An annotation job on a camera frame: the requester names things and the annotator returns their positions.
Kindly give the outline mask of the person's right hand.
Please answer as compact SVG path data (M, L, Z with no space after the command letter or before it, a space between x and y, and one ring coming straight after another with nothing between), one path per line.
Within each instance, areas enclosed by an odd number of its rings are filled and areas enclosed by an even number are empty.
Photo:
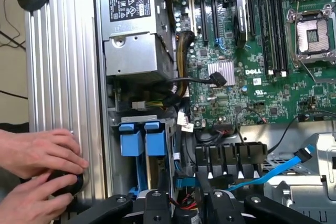
M49 198L54 192L77 182L68 174L48 180L51 171L15 187L1 202L1 223L50 223L72 202L70 193Z

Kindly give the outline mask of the person's left hand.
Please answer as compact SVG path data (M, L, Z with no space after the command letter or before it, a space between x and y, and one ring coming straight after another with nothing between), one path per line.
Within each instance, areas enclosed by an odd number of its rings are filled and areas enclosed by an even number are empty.
M20 178L35 177L47 169L81 174L88 166L69 130L32 133L1 130L1 167Z

